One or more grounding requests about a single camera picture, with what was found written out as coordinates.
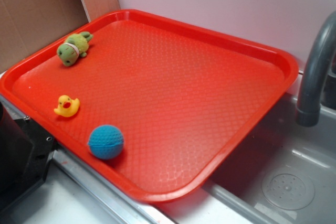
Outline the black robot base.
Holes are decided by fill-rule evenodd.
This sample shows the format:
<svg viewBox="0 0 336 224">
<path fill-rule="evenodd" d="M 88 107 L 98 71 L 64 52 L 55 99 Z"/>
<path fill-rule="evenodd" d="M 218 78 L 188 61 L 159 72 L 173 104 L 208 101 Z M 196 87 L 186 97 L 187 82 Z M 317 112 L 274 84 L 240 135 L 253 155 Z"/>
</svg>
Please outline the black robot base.
<svg viewBox="0 0 336 224">
<path fill-rule="evenodd" d="M 41 186 L 55 138 L 31 118 L 13 119 L 1 104 L 1 213 Z"/>
</svg>

